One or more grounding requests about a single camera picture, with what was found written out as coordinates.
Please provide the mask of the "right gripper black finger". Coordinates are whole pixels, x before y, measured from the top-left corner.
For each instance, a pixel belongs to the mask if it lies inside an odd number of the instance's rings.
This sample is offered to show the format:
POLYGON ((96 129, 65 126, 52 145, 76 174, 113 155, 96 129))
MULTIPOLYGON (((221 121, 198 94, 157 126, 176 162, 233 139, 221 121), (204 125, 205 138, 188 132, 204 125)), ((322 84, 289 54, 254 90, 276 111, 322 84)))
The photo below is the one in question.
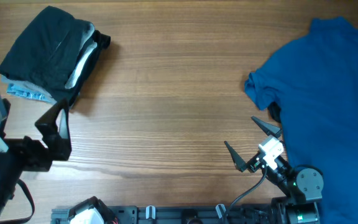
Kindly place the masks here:
POLYGON ((270 123, 267 123, 265 121, 262 121, 261 119, 252 116, 251 120, 267 135, 267 136, 273 136, 275 138, 279 138, 282 135, 282 129, 278 126, 272 125, 270 123))
POLYGON ((231 155, 236 170, 240 172, 244 172, 247 169, 246 161, 243 160, 243 158, 236 152, 236 150, 227 141, 225 141, 224 144, 231 155))

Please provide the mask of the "dark green shorts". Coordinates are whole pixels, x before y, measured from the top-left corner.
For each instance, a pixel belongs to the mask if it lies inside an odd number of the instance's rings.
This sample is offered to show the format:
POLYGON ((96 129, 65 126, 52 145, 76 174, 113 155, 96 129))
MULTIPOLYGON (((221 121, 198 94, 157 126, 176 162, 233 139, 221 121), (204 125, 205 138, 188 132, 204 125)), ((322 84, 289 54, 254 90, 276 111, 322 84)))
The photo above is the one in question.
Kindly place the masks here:
POLYGON ((15 40, 0 64, 0 74, 11 80, 64 78, 65 87, 80 94, 110 43, 110 36, 96 30, 92 22, 48 6, 15 40))

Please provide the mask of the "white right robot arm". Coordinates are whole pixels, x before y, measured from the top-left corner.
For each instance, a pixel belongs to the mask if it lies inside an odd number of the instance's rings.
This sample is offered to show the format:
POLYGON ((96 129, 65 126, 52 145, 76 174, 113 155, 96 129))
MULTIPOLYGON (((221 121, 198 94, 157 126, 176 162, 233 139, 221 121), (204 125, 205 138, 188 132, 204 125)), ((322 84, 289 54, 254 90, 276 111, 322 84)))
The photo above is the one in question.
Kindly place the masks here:
POLYGON ((278 187, 283 197, 273 198, 266 217, 270 223, 320 223, 317 203, 323 199, 323 172, 310 165, 292 167, 283 157, 284 141, 279 137, 282 129, 252 116, 252 121, 267 135, 258 145, 258 151, 248 161, 225 141, 236 170, 255 173, 262 171, 260 180, 234 199, 228 208, 217 207, 222 223, 229 222, 229 214, 235 205, 257 189, 265 180, 278 187))

